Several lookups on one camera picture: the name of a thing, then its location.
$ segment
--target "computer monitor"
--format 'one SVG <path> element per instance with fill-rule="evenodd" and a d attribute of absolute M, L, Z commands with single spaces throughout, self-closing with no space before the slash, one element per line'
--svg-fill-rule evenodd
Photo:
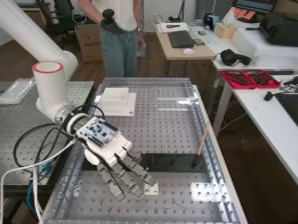
<path fill-rule="evenodd" d="M 272 11 L 276 0 L 234 0 L 234 6 L 255 12 L 268 13 Z"/>

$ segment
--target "perforated metal table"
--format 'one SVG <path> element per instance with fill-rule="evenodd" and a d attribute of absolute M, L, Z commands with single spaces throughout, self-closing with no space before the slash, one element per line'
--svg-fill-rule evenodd
<path fill-rule="evenodd" d="M 109 78 L 95 103 L 106 87 L 129 87 L 137 93 L 134 116 L 106 118 L 133 142 L 131 152 L 194 155 L 209 120 L 189 79 Z M 247 223 L 211 130 L 202 157 L 205 171 L 154 172 L 158 195 L 135 199 L 122 187 L 127 200 L 118 203 L 97 171 L 82 170 L 77 144 L 46 205 L 45 223 Z"/>
<path fill-rule="evenodd" d="M 10 84 L 12 83 L 9 82 L 0 82 L 0 89 L 5 90 Z M 68 99 L 73 105 L 78 106 L 85 103 L 91 87 L 93 82 L 68 83 Z M 37 89 L 33 87 L 20 104 L 0 106 L 0 176 L 5 171 L 16 168 L 16 164 L 12 158 L 12 149 L 18 137 L 34 126 L 44 123 L 50 123 L 50 120 L 38 112 L 36 108 L 37 96 Z M 17 151 L 17 158 L 22 165 L 29 165 L 33 163 L 37 149 L 48 130 L 49 129 L 45 128 L 38 132 L 34 132 L 21 143 Z M 65 139 L 61 137 L 53 152 L 58 150 L 64 144 Z M 6 176 L 5 185 L 26 186 L 29 178 L 30 175 L 26 172 L 14 172 Z M 46 183 L 48 178 L 44 179 L 41 185 L 46 185 Z"/>

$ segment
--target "jeans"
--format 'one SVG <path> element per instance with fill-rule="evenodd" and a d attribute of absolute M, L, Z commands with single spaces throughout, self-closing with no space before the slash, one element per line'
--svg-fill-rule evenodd
<path fill-rule="evenodd" d="M 137 32 L 101 29 L 101 51 L 106 77 L 137 77 Z"/>

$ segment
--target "robotic hand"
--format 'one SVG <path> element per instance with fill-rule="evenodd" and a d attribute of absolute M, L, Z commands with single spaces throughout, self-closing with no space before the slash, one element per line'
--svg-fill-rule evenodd
<path fill-rule="evenodd" d="M 129 155 L 131 142 L 123 138 L 115 127 L 97 117 L 93 117 L 85 123 L 76 134 L 84 141 L 86 160 L 97 166 L 102 180 L 109 186 L 109 190 L 115 199 L 119 202 L 125 201 L 125 195 L 110 175 L 109 168 L 114 171 L 130 193 L 137 198 L 141 198 L 143 191 L 123 167 L 130 169 L 150 186 L 155 184 L 155 180 Z"/>

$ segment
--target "black box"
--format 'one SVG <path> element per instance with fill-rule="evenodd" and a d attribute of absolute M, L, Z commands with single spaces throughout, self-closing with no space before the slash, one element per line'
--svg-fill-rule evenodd
<path fill-rule="evenodd" d="M 298 46 L 298 14 L 268 13 L 260 22 L 260 32 L 268 43 Z"/>

